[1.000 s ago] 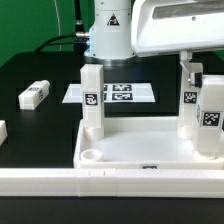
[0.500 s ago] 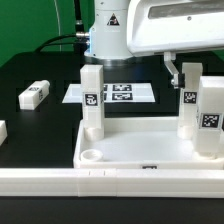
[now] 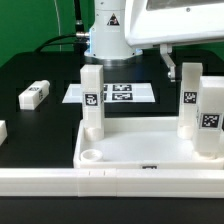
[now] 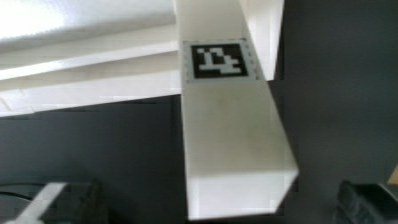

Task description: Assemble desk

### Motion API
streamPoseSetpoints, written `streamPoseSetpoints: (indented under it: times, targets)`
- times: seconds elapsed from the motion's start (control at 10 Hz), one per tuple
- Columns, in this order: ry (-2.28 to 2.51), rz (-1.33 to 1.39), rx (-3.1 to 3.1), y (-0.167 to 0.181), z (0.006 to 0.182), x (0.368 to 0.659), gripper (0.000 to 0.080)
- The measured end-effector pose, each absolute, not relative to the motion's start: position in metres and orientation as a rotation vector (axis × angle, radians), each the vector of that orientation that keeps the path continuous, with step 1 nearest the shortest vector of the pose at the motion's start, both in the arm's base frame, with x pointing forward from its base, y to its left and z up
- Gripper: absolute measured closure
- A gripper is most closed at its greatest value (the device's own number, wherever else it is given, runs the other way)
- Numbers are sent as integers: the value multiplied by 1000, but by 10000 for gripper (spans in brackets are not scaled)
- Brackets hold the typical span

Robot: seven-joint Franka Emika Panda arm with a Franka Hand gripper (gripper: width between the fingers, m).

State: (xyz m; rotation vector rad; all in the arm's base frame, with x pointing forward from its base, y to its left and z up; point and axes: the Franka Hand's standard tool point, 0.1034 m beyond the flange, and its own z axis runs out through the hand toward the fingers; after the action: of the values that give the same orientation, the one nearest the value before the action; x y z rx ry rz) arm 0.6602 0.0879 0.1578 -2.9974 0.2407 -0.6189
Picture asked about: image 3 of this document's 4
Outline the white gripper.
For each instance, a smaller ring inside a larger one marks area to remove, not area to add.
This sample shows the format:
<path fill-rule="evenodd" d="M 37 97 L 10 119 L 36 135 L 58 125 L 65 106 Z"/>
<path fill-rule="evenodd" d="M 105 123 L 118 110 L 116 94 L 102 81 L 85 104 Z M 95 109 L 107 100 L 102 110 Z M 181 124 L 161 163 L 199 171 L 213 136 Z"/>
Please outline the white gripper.
<path fill-rule="evenodd" d="M 181 81 L 172 46 L 224 39 L 224 0 L 127 0 L 125 39 L 136 48 L 160 45 L 171 82 Z"/>

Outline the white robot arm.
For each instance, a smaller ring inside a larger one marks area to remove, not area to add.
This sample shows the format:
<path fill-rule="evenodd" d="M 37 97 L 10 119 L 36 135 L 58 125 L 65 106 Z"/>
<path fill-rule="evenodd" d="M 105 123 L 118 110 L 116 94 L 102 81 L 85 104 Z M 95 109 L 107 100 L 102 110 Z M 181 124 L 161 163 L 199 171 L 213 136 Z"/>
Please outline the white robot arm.
<path fill-rule="evenodd" d="M 158 47 L 176 81 L 174 46 L 224 40 L 224 0 L 94 0 L 85 56 L 111 64 Z"/>

